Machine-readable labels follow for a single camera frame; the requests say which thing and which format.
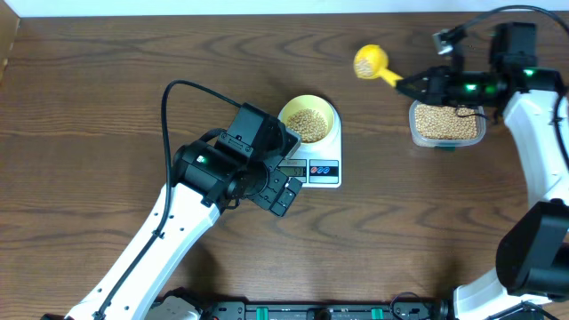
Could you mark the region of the yellow plastic measuring scoop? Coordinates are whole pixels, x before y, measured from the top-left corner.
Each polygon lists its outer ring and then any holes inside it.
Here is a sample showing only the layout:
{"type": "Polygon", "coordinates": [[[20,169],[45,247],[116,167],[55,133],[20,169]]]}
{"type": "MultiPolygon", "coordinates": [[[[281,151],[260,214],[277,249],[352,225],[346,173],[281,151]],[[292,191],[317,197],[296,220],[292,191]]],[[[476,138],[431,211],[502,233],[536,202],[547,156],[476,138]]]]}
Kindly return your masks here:
{"type": "Polygon", "coordinates": [[[353,60],[356,76],[365,80],[382,79],[392,87],[403,78],[389,69],[389,57],[377,44],[360,48],[353,60]]]}

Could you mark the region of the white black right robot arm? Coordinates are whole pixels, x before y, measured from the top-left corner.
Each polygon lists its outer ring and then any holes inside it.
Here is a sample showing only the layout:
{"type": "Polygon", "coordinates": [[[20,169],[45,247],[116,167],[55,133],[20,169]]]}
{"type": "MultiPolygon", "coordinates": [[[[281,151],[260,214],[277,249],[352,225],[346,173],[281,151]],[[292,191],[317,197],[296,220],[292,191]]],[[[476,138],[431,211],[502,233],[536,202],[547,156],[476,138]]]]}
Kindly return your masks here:
{"type": "Polygon", "coordinates": [[[504,319],[568,299],[568,88],[558,71],[539,67],[534,24],[496,26],[487,72],[463,68],[466,29],[434,35],[451,65],[398,80],[396,88],[432,106],[494,107],[515,141],[529,210],[500,241],[494,268],[457,287],[447,311],[450,319],[504,319]]]}

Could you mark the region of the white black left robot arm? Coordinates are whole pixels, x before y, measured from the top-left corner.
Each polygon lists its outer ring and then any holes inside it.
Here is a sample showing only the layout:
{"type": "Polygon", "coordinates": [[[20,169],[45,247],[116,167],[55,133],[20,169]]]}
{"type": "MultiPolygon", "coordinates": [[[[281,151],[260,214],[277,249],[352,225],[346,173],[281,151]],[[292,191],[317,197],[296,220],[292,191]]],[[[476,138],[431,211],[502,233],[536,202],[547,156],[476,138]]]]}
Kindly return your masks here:
{"type": "Polygon", "coordinates": [[[142,319],[195,242],[248,199],[277,217],[301,182],[278,170],[301,144],[276,117],[244,104],[227,129],[212,129],[169,161],[167,182],[113,267],[67,319],[142,319]]]}

